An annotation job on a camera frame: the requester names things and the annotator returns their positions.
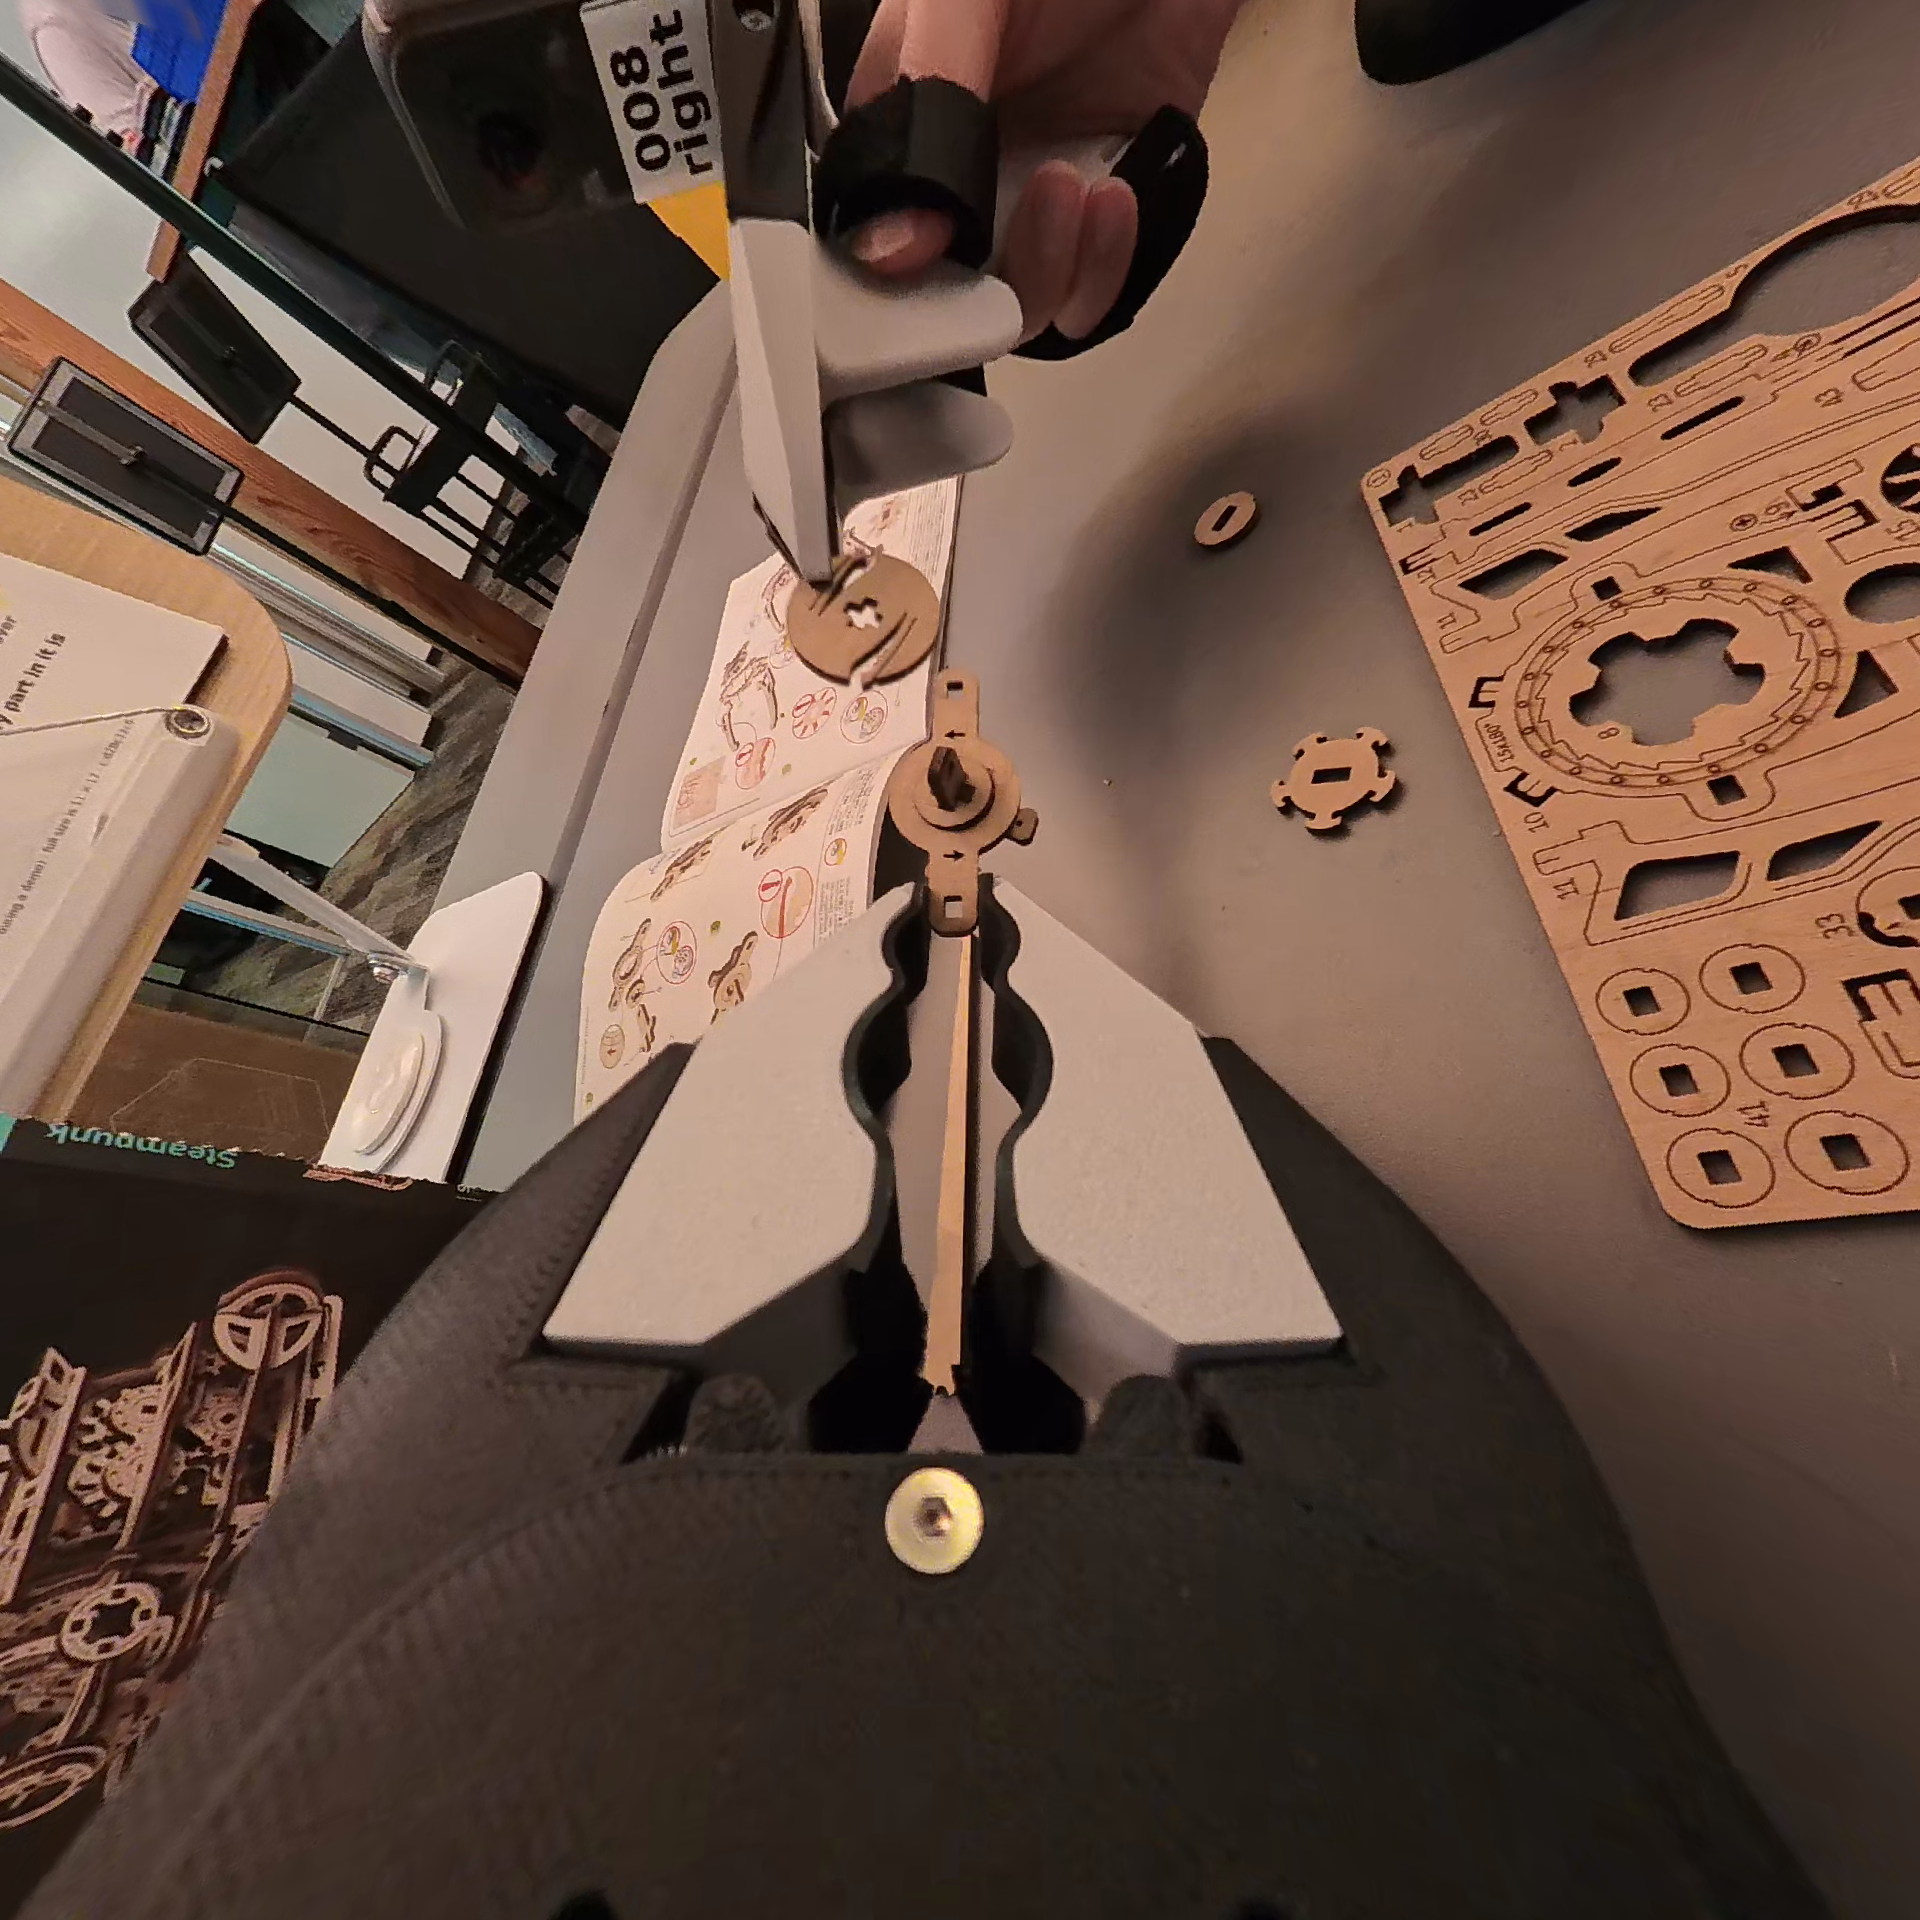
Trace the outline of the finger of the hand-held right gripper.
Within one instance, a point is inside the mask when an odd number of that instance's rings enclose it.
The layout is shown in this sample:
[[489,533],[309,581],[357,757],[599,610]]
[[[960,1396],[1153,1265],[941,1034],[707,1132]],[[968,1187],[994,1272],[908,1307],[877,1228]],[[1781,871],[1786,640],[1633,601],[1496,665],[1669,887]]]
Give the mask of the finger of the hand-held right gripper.
[[819,317],[847,260],[802,224],[732,219],[732,316],[744,467],[752,504],[792,568],[831,578],[840,553],[826,459]]

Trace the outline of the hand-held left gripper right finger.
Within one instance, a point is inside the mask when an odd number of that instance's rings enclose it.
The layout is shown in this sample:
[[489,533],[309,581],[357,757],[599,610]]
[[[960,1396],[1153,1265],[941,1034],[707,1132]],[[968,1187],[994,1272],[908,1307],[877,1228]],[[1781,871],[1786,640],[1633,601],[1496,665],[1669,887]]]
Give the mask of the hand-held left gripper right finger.
[[1330,1354],[1333,1305],[1195,1026],[1004,881],[977,937],[979,1445],[1076,1451],[1123,1380]]

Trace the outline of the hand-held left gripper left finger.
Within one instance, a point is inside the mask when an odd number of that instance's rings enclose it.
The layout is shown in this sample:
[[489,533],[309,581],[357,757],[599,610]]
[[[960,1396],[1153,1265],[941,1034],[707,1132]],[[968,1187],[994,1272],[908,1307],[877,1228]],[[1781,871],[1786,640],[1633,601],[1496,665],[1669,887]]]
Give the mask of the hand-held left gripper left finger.
[[691,1048],[545,1343],[755,1377],[817,1449],[904,1449],[931,1391],[884,1119],[927,972],[900,885]]

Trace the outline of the round wooden disc part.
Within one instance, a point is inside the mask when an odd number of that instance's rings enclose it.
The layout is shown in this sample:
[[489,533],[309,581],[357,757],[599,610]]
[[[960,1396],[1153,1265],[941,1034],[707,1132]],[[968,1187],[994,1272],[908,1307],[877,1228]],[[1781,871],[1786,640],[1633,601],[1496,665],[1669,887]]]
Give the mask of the round wooden disc part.
[[941,604],[931,581],[882,552],[847,553],[826,584],[802,584],[786,609],[795,657],[819,677],[897,682],[933,651]]

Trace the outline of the wooden axle assembly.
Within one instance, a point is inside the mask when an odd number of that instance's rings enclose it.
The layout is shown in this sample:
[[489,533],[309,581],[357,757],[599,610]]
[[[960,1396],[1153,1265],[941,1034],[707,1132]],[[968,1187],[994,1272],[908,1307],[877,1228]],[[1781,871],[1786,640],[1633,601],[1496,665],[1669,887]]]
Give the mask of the wooden axle assembly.
[[888,810],[904,841],[927,856],[927,919],[939,937],[968,937],[979,915],[979,860],[999,841],[1032,844],[1039,815],[1017,769],[979,731],[979,687],[960,667],[931,682],[931,735],[900,757]]

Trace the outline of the perforated wooden parts sheet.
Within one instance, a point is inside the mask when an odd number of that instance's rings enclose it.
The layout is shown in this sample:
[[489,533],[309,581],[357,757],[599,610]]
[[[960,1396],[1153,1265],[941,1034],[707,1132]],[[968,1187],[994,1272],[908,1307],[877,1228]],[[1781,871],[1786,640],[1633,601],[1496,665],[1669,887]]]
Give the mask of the perforated wooden parts sheet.
[[1664,1212],[1915,1212],[1915,163],[1365,474]]

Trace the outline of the black model kit box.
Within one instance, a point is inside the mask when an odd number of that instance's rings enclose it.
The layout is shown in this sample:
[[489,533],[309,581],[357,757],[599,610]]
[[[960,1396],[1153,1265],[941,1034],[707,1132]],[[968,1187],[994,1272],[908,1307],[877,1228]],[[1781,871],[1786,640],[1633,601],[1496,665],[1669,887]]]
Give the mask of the black model kit box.
[[4,1119],[3,1913],[127,1778],[452,1189]]

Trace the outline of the person's right hand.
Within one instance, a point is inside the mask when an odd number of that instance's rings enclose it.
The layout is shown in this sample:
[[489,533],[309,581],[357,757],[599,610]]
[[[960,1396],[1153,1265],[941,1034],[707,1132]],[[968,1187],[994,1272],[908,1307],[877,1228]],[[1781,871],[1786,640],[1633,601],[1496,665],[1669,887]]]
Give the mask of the person's right hand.
[[1202,109],[1242,2],[888,2],[841,112],[900,81],[941,81],[994,105],[1002,155],[1025,167],[1002,216],[997,275],[1025,346],[1065,355],[1121,328],[1140,290],[1143,212],[1119,159],[1164,108]]

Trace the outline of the yellow cardboard box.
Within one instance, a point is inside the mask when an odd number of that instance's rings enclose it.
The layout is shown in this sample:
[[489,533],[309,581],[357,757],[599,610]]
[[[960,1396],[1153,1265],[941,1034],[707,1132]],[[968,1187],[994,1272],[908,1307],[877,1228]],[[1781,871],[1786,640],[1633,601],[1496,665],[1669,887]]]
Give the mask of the yellow cardboard box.
[[651,212],[717,281],[729,280],[729,205],[720,183],[657,200]]

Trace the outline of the white stand with round base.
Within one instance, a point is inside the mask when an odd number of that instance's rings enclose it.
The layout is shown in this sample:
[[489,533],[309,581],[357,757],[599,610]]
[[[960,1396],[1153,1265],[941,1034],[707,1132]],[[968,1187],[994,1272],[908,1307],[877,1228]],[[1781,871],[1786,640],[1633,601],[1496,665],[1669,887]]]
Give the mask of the white stand with round base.
[[204,892],[193,892],[185,907],[288,945],[343,953],[367,965],[385,991],[320,1164],[354,1179],[442,1185],[458,1162],[537,931],[543,879],[521,874],[449,906],[401,946],[280,874],[234,835],[224,835],[210,858],[293,915],[258,915]]

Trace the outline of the black flat board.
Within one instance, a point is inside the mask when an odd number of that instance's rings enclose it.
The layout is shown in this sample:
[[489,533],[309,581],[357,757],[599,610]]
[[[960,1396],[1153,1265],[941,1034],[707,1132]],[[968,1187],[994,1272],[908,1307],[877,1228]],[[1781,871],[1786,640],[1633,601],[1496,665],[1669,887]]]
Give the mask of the black flat board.
[[452,340],[624,425],[716,275],[649,209],[521,233],[460,227],[435,196],[359,29],[216,176],[229,229],[338,323],[424,370]]

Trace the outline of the notched wooden part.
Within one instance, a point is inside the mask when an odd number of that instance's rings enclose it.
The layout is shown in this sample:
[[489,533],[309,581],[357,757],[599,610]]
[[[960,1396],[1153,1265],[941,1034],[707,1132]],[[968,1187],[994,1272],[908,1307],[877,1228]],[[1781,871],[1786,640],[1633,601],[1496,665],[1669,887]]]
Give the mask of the notched wooden part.
[[1377,728],[1345,737],[1305,737],[1287,775],[1272,784],[1276,810],[1298,815],[1313,833],[1337,833],[1362,805],[1388,802],[1399,775],[1385,765],[1391,741]]

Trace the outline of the black rectangular panel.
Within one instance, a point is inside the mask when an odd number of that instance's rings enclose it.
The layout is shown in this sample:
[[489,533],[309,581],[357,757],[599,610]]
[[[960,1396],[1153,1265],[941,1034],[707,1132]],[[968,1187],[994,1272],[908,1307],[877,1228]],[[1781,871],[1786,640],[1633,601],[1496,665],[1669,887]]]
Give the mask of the black rectangular panel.
[[194,556],[223,533],[243,483],[236,465],[69,360],[19,411],[8,453]]
[[187,253],[129,308],[135,336],[249,443],[300,392],[298,370]]

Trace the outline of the round wooden table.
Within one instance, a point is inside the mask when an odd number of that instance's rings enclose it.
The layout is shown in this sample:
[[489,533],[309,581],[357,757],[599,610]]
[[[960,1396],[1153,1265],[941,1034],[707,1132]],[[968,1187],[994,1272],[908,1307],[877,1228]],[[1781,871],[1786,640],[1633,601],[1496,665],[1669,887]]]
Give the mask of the round wooden table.
[[56,988],[53,1039],[32,1041],[25,1072],[4,1085],[4,1114],[61,1120],[104,1059],[285,715],[293,665],[271,613],[210,561],[19,483],[8,481],[3,491],[10,556],[204,620],[224,635],[224,651],[193,703],[207,713],[209,731],[181,741],[191,800],[161,810],[164,863],[115,892],[104,945],[80,957],[80,986]]

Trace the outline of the wooden rail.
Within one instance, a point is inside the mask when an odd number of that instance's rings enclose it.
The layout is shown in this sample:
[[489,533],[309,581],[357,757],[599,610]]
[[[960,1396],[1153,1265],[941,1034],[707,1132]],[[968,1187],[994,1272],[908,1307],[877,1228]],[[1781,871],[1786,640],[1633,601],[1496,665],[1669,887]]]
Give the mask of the wooden rail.
[[333,581],[378,613],[432,637],[495,680],[520,687],[540,645],[523,618],[385,533],[300,471],[243,442],[196,402],[170,392],[48,307],[3,285],[3,375],[35,392],[69,361],[241,471],[232,516],[307,572]]

